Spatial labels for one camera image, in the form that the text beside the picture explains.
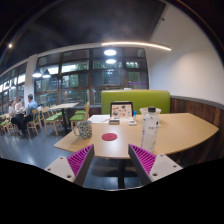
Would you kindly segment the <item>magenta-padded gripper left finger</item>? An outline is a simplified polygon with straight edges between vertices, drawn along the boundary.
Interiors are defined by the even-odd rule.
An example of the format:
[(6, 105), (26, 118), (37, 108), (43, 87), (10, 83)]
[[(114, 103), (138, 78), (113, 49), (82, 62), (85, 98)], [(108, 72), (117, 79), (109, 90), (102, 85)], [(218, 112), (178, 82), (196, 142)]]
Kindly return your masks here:
[(58, 157), (48, 165), (45, 170), (67, 181), (82, 186), (94, 155), (94, 145), (91, 144), (68, 157)]

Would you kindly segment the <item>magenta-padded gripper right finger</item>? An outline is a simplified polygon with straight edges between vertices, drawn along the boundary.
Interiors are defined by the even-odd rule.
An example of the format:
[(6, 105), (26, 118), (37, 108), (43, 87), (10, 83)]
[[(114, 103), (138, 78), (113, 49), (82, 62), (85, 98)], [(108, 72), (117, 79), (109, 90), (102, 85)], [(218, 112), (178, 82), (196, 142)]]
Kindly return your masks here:
[(157, 181), (182, 169), (165, 154), (155, 155), (145, 149), (130, 144), (128, 154), (143, 185)]

